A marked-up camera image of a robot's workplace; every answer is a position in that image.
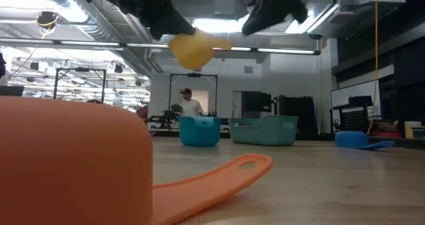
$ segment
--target orange plastic scoop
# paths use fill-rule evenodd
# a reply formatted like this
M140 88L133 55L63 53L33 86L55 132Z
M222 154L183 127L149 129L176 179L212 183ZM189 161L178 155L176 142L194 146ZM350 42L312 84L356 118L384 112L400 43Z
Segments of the orange plastic scoop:
M243 165L253 163L244 169ZM226 200L259 179L272 167L269 156L241 155L197 177L153 187L153 224L174 224Z
M272 166L242 155L203 175L152 185L152 141L134 113L107 105L0 96L0 221L7 225L174 224ZM240 166L255 162L249 169Z
M213 48L232 49L229 40L216 38L199 29L194 35L177 35L168 46L180 65L189 70L200 70L206 65L214 56Z

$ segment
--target ceiling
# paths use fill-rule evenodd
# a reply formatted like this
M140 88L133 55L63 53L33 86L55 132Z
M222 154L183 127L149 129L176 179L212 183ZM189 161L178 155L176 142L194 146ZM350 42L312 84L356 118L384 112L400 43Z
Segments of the ceiling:
M220 19L216 14L216 0L172 0L176 10L198 28L210 31L217 37L227 38L235 46L257 48L293 48L298 50L318 50L317 41L304 32L321 34L324 37L347 37L360 33L374 23L375 7L371 0L304 0L309 10L307 21L298 25L290 16L285 22L259 32L250 37L240 33L240 28L248 17L246 0L235 0L235 20ZM91 4L76 0L72 5L76 11L69 12L62 7L59 0L0 0L0 37L7 38L42 38L50 40L97 40L90 29L101 29L105 40L119 42L152 42L149 31L138 19L123 14L115 5L106 0L93 0ZM395 10L400 1L386 1L379 8L380 16ZM43 11L55 12L59 20L54 30L42 29L35 22ZM335 14L348 12L348 17L336 17ZM160 42L167 43L171 38L165 35ZM106 101L125 102L126 108L133 110L141 103L149 102L150 83L148 78L154 73L185 72L178 66L172 53L167 49L126 48L124 51L102 50L101 48L83 48L80 50L59 48L38 48L33 44L20 44L3 48L7 55L9 70L13 75L11 84L27 86L28 96L51 97L54 85L55 68L86 67L106 70ZM252 65L260 65L266 54L255 52L218 51L214 60L206 69L214 72L223 65L224 60L232 64L234 59L250 60ZM44 66L43 70L30 68L32 62ZM114 72L114 67L122 65L123 72ZM95 72L69 72L59 81L61 89L58 97L64 100L84 101L99 98L100 76Z

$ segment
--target wooden tabletop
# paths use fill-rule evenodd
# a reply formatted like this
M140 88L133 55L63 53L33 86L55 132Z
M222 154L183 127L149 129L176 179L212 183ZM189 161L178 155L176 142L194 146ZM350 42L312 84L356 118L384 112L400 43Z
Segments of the wooden tabletop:
M155 183L187 178L243 153L273 158L272 170L234 198L181 224L425 224L425 150L383 152L298 141L293 147L196 148L153 140Z

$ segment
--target ceiling pipe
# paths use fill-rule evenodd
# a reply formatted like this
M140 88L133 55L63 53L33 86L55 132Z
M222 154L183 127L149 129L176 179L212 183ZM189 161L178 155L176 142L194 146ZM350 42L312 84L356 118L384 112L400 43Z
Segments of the ceiling pipe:
M119 42L124 39L121 35L111 26L111 24L104 18L104 16L95 8L95 6L89 4L86 0L49 0L55 2L57 5L67 12L65 15L61 13L65 18L75 18L75 14L79 14L78 18L84 18L86 15L86 21L77 23L88 23L95 24L96 26L80 26L79 29L84 31L88 36L94 40ZM123 51L114 51L113 53L121 56L126 64L136 73L150 74L151 67L147 62L146 58L139 57L132 49L128 48Z

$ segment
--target blue dustpan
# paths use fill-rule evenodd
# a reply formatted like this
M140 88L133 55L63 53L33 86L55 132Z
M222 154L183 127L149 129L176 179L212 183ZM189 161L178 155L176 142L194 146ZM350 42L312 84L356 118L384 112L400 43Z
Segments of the blue dustpan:
M335 136L336 147L375 150L393 147L395 144L394 141L381 141L369 145L367 135L360 131L340 131Z

